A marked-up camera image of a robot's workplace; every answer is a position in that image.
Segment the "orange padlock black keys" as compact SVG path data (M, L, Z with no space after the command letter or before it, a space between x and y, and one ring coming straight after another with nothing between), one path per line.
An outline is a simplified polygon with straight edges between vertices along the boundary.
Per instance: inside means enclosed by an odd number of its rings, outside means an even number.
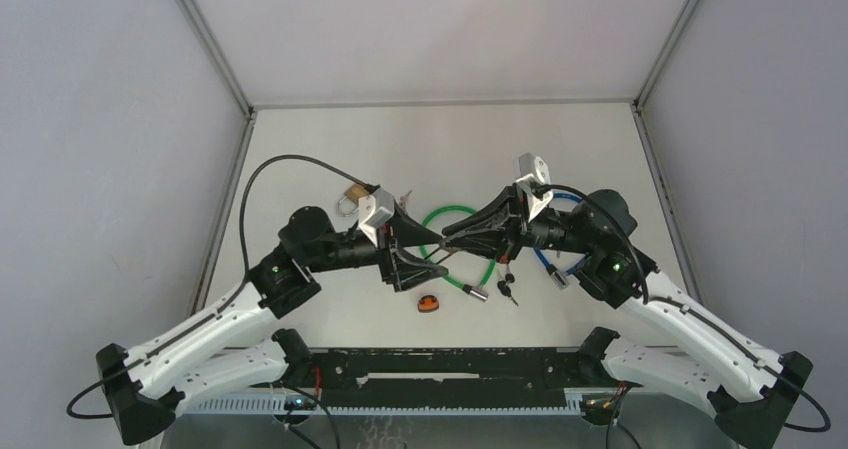
M515 300L512 293L512 285L515 283L516 279L514 274L510 269L510 265L505 263L502 265L501 269L497 269L497 288L499 292L509 299L516 307L519 306L518 302Z

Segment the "green cable lock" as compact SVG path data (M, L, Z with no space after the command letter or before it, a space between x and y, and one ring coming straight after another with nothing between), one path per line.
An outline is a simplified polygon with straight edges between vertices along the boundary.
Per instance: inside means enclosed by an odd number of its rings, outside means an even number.
M462 214L466 214L466 215L473 215L476 212L476 210L471 208L471 207L464 206L464 205L458 205L458 204L440 206L440 207L437 207L436 209L432 210L429 214L427 214L424 217L421 224L424 227L428 227L429 224L431 222L433 222L439 216L447 214L447 213L451 213L451 212L462 213ZM460 280L456 279L455 277L451 276L450 274L443 276L442 279L445 282L447 282L448 284L450 284L451 286L459 289L461 292L463 292L467 296L469 296L469 297L471 297L475 300L478 300L480 302L486 302L489 298L489 294L485 290L485 286L488 283L488 281L490 280L490 278L493 276L493 274L495 272L495 268L496 268L496 263L495 263L494 260L488 260L487 263L488 263L488 265L486 266L485 271L482 273L479 281L476 284L470 284L470 283L466 283L464 281L460 281Z

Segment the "large brass padlock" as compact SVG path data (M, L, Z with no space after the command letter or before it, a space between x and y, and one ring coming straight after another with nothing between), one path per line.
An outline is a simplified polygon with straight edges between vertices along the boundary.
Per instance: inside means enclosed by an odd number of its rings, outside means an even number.
M359 211L359 200L369 196L367 186L354 183L349 186L336 203L336 213L342 217L352 217Z

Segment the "blue cable lock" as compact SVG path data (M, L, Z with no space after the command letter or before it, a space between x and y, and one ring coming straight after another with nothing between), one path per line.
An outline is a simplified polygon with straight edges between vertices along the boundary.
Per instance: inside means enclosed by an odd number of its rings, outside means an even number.
M556 192L555 199L568 200L574 203L579 203L581 198L569 192ZM572 276L578 266L586 259L586 256L581 256L573 264L567 268L562 268L552 262L541 249L534 248L534 254L538 261L543 266L549 278L554 282L558 289L564 290L569 286L569 277Z

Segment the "small brass padlock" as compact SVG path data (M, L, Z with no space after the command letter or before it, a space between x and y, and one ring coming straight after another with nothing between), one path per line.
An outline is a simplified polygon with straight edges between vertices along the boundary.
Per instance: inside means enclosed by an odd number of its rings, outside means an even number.
M444 237L434 247L427 251L421 249L421 258L429 263L440 265L451 257L461 253L463 249L458 245L455 237Z

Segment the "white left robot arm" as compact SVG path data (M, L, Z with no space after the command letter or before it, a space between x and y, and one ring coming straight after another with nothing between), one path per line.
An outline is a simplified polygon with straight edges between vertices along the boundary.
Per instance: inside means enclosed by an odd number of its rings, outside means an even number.
M228 356L234 339L267 329L317 295L320 272L376 266L397 292L446 275L446 268L410 253L441 237L401 208L375 227L338 232L315 206L295 211L278 245L215 304L152 340L124 348L111 343L96 354L108 418L131 446L164 432L192 406L232 390L282 379L305 383L313 363L302 338L282 330Z

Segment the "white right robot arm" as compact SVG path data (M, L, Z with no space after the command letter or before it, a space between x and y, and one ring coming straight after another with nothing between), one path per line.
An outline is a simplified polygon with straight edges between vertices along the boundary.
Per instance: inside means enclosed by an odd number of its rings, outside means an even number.
M789 427L813 365L778 353L731 327L677 286L630 241L636 229L612 189L580 194L569 211L551 206L555 184L505 187L483 209L443 230L443 245L505 264L525 248L580 256L573 274L593 299L670 337L680 356L654 351L598 327L583 343L578 371L592 385L610 378L683 401L710 416L745 448L771 448Z

